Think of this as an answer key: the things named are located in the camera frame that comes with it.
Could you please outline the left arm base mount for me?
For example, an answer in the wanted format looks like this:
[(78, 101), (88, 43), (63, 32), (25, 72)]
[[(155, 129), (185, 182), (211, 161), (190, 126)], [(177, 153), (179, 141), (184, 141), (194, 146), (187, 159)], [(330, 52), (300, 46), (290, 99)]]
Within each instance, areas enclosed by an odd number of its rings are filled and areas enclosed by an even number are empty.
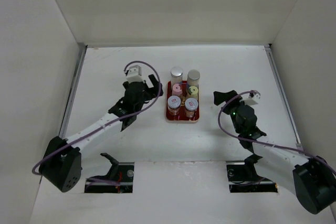
[(96, 168), (89, 178), (86, 178), (84, 193), (86, 194), (129, 194), (133, 192), (135, 163), (119, 162), (107, 153), (101, 153), (108, 160), (100, 171)]

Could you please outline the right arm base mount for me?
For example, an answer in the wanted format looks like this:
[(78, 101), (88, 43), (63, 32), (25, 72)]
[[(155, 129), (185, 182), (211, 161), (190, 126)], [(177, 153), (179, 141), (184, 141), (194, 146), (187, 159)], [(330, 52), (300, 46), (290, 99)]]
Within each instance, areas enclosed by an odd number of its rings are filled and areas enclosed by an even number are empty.
[(277, 184), (257, 175), (254, 165), (261, 159), (255, 154), (243, 161), (226, 163), (229, 191), (231, 193), (277, 193)]

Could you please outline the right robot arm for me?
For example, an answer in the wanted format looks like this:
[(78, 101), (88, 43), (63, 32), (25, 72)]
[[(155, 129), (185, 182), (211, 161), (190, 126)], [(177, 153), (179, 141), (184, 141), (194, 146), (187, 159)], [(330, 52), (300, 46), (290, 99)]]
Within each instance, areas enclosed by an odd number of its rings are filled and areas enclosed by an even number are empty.
[(219, 128), (252, 153), (243, 168), (248, 179), (260, 176), (279, 184), (314, 215), (335, 203), (335, 170), (322, 157), (275, 144), (257, 127), (257, 116), (252, 106), (260, 99), (258, 91), (246, 91), (248, 97), (245, 99), (243, 93), (235, 90), (215, 91), (213, 95), (214, 104), (222, 106), (219, 114), (230, 116), (236, 133), (228, 132), (223, 126)]

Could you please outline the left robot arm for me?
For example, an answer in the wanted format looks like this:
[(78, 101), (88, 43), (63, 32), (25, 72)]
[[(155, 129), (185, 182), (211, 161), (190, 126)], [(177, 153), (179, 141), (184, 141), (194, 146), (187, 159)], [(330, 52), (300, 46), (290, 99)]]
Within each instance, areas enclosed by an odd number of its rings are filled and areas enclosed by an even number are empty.
[(50, 140), (38, 172), (61, 192), (70, 191), (84, 176), (91, 183), (106, 183), (119, 186), (115, 181), (119, 162), (107, 153), (101, 153), (108, 163), (99, 167), (83, 168), (85, 152), (99, 143), (126, 130), (138, 115), (150, 108), (162, 96), (160, 79), (149, 75), (152, 87), (145, 81), (126, 81), (124, 96), (94, 124), (67, 138), (59, 136)]

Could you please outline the tall jar blue label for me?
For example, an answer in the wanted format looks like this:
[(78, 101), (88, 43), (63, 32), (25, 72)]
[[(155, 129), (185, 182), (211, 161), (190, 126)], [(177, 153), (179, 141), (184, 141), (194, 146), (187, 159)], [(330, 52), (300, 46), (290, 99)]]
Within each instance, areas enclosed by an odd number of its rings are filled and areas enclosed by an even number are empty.
[(183, 69), (181, 67), (175, 66), (171, 69), (171, 85), (177, 83), (181, 84), (183, 82)]
[(192, 69), (187, 74), (187, 88), (191, 86), (198, 87), (200, 79), (200, 72), (196, 69)]

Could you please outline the short jar white lid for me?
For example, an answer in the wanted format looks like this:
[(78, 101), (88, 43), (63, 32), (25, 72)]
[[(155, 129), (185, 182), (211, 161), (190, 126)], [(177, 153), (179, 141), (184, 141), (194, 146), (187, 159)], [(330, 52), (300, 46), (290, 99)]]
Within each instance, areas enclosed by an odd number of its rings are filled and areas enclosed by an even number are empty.
[(179, 113), (181, 107), (181, 99), (176, 95), (172, 95), (167, 100), (168, 112), (172, 116), (176, 116)]
[(187, 118), (192, 118), (197, 111), (198, 101), (195, 98), (185, 100), (185, 115)]

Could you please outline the pink cap bottle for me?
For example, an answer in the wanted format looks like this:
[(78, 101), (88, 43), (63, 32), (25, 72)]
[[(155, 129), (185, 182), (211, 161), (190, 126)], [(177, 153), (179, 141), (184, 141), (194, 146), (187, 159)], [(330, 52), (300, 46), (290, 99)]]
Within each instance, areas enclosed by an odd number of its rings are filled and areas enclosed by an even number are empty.
[(183, 99), (183, 87), (180, 83), (175, 83), (172, 85), (172, 95)]

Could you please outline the red lacquer tray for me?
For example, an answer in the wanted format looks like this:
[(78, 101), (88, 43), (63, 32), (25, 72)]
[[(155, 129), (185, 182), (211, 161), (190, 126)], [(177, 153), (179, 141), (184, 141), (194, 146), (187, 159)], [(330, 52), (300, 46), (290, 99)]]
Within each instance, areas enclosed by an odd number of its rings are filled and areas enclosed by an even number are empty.
[(181, 83), (182, 87), (183, 87), (183, 99), (181, 99), (181, 107), (180, 107), (180, 110), (179, 110), (179, 113), (178, 115), (176, 116), (172, 116), (169, 114), (168, 112), (168, 108), (167, 108), (167, 100), (170, 96), (172, 96), (172, 85), (171, 85), (171, 82), (169, 81), (167, 83), (167, 94), (166, 94), (166, 118), (169, 120), (169, 121), (177, 121), (177, 122), (197, 122), (198, 119), (200, 118), (199, 117), (199, 107), (200, 107), (200, 103), (199, 103), (199, 100), (198, 100), (198, 108), (197, 108), (197, 111), (195, 112), (194, 116), (192, 118), (187, 118), (186, 115), (185, 115), (185, 100), (187, 99), (186, 98), (186, 91), (187, 91), (187, 81), (183, 81)]

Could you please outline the yellow cap bottle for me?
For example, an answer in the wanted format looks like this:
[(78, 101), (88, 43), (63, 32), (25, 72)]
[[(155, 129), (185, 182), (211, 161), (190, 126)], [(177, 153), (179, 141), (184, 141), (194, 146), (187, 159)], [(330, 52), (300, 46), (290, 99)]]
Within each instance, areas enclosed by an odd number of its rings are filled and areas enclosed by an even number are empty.
[(198, 94), (199, 94), (199, 89), (197, 86), (189, 86), (187, 91), (186, 91), (186, 98), (193, 98), (195, 100), (198, 100)]

